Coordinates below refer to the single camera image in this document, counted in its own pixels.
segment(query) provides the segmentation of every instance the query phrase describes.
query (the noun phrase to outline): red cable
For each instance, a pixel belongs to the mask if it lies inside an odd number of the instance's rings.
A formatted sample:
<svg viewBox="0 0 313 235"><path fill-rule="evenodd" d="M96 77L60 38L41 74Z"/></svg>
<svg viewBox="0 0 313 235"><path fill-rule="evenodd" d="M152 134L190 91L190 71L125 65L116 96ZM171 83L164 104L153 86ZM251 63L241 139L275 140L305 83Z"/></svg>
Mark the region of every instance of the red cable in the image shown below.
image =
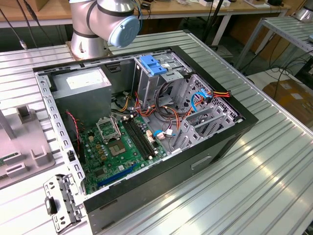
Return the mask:
<svg viewBox="0 0 313 235"><path fill-rule="evenodd" d="M73 122L75 124L75 128L76 128L76 137L77 137L77 149L79 151L79 134L78 134L78 127L77 127L77 122L76 119L74 118L74 116L69 112L69 111L65 111L66 114L70 115L70 117L73 119Z"/></svg>

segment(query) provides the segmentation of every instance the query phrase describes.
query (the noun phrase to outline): yellow cable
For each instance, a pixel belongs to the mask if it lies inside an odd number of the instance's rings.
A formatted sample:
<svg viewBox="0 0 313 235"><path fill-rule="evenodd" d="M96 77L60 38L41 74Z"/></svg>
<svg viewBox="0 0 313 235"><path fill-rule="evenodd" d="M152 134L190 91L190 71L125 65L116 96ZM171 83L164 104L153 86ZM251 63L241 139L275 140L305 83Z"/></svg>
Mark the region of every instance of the yellow cable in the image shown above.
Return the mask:
<svg viewBox="0 0 313 235"><path fill-rule="evenodd" d="M127 97L127 99L126 99L126 103L125 103L125 106L124 106L124 108L122 108L122 109L120 109L120 110L119 110L120 112L123 112L123 111L125 111L125 110L127 109L127 106L128 106L128 100L129 100L129 98Z"/></svg>

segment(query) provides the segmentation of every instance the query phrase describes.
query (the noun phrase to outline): metal bracket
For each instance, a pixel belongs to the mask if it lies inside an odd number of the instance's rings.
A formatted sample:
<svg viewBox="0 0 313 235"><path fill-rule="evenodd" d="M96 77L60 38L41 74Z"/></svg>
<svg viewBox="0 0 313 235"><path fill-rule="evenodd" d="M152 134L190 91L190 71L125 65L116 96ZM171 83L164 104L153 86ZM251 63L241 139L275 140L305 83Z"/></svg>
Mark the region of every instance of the metal bracket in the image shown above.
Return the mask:
<svg viewBox="0 0 313 235"><path fill-rule="evenodd" d="M44 189L47 212L52 215L58 234L81 221L83 206L75 205L72 195L77 193L78 188L71 174L53 176L44 183Z"/></svg>

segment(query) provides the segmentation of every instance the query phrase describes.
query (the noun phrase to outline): ram slot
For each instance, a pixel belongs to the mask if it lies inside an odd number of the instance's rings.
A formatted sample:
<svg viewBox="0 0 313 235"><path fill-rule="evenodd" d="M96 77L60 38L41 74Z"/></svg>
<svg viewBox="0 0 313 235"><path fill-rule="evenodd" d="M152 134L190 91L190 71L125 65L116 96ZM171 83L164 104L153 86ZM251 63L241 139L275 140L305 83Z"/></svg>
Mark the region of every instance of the ram slot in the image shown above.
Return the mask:
<svg viewBox="0 0 313 235"><path fill-rule="evenodd" d="M137 133L137 136L140 138L141 144L144 145L145 149L149 152L150 156L154 156L155 152L154 150L151 148L150 143L147 141L147 139L145 138L145 136L142 134L141 130L139 129L139 127L136 125L136 123L134 122L134 120L131 121L131 126L132 128L135 130L135 132Z"/></svg>
<svg viewBox="0 0 313 235"><path fill-rule="evenodd" d="M144 160L149 159L149 153L145 150L145 148L140 144L140 140L137 138L135 131L132 129L131 125L128 122L123 123L127 133L129 134L130 138L134 142L135 146L139 150L141 156Z"/></svg>

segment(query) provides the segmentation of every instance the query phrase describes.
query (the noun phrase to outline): blue pcie slot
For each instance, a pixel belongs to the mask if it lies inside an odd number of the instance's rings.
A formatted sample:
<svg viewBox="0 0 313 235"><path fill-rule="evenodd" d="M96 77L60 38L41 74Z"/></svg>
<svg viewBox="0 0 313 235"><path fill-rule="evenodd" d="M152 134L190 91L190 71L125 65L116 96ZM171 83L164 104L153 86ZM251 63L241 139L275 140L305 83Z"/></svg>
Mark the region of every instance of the blue pcie slot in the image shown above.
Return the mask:
<svg viewBox="0 0 313 235"><path fill-rule="evenodd" d="M128 175L129 173L131 173L131 172L133 171L133 168L134 168L136 165L137 165L137 164L134 164L133 166L127 168L126 170L123 170L123 171L121 171L121 172L119 172L119 173L117 173L117 174L115 174L115 175L113 175L113 176L111 176L111 177L109 177L109 178L107 178L107 179L105 179L105 180L99 182L99 183L97 184L98 187L107 185L107 184L113 182L114 180L117 180L117 179L119 179L119 178L121 178L121 177L123 177L123 176L125 176L125 175Z"/></svg>

